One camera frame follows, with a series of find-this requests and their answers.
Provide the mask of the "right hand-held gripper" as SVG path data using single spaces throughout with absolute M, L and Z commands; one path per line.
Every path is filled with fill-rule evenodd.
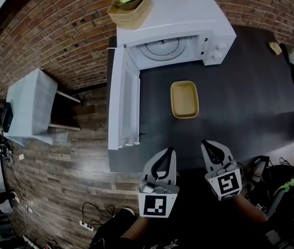
M 202 140 L 201 151 L 208 172 L 205 179 L 218 201 L 237 196 L 242 190 L 241 170 L 230 149 L 216 141 Z M 224 167 L 214 171 L 218 165 Z

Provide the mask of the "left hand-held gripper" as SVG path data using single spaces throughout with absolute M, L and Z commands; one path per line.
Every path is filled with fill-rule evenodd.
M 176 151 L 173 147 L 156 153 L 144 166 L 138 193 L 139 215 L 168 218 L 179 193 L 176 184 Z

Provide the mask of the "tan rectangular tray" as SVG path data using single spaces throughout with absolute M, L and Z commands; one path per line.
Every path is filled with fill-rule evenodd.
M 175 81 L 171 85 L 171 109 L 178 119 L 194 118 L 199 113 L 199 98 L 192 81 Z

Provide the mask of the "white microwave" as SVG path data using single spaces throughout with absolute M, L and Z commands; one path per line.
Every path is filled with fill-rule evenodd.
M 146 58 L 139 46 L 163 39 L 187 39 L 183 53 L 169 61 Z M 139 144 L 140 72 L 177 63 L 218 65 L 236 34 L 214 0 L 151 0 L 151 12 L 136 30 L 117 28 L 111 60 L 108 149 Z

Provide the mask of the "person's left forearm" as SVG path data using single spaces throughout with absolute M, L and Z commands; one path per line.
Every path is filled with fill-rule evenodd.
M 121 236 L 137 243 L 146 242 L 152 234 L 153 219 L 139 217 L 132 226 Z

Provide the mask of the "person's right forearm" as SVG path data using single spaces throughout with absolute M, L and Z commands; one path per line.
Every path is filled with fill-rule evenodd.
M 242 195 L 235 196 L 233 198 L 233 202 L 241 214 L 251 223 L 261 225 L 268 221 L 269 218 L 267 215 L 262 210 L 251 204 Z

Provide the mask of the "glass microwave turntable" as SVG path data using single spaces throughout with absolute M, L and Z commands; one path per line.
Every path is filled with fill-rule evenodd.
M 187 39 L 184 37 L 163 39 L 140 45 L 142 55 L 154 61 L 169 61 L 179 57 L 185 50 Z

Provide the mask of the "dark table with white legs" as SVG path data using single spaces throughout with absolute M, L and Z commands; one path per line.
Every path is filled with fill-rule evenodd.
M 294 85 L 283 55 L 275 55 L 271 31 L 236 25 L 223 62 L 188 62 L 140 74 L 138 145 L 109 152 L 112 172 L 140 173 L 156 153 L 173 147 L 177 169 L 201 168 L 202 140 L 227 146 L 240 162 L 294 143 Z M 178 119 L 171 110 L 176 81 L 196 85 L 199 113 Z

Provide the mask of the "person's black clothes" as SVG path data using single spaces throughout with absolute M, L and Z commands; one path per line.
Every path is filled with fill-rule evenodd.
M 256 225 L 236 208 L 233 198 L 218 201 L 205 169 L 180 171 L 179 194 L 168 218 L 152 218 L 144 243 L 121 236 L 142 216 L 121 209 L 96 232 L 88 249 L 294 249 L 294 220 L 268 217 Z

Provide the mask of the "white power strip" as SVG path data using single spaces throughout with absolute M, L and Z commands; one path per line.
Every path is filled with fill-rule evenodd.
M 92 225 L 87 224 L 87 223 L 83 222 L 82 220 L 79 221 L 79 224 L 80 224 L 80 226 L 82 226 L 83 228 L 88 229 L 88 230 L 90 230 L 90 231 L 94 231 L 94 230 L 95 230 L 95 228 L 94 228 Z

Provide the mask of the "small tan rag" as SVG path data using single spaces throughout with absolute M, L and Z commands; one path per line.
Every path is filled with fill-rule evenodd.
M 270 49 L 274 52 L 275 55 L 280 55 L 282 53 L 282 49 L 277 42 L 271 41 L 268 42 Z

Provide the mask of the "small table with grey cloth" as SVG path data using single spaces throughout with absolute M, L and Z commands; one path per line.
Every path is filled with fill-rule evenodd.
M 26 146 L 29 139 L 37 139 L 49 145 L 54 143 L 48 133 L 55 95 L 80 103 L 58 90 L 58 83 L 43 70 L 37 68 L 8 88 L 6 101 L 12 109 L 12 122 L 4 137 Z

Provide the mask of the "stack of tan trays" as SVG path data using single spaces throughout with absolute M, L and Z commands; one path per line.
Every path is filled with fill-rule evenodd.
M 120 4 L 113 0 L 107 13 L 118 28 L 136 30 L 151 12 L 151 0 L 135 0 L 131 3 Z

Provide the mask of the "black box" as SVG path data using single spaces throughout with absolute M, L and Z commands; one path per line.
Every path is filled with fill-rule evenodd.
M 4 133 L 7 133 L 10 129 L 10 125 L 13 119 L 12 107 L 9 102 L 4 104 L 2 115 L 1 115 L 1 124 L 4 130 Z

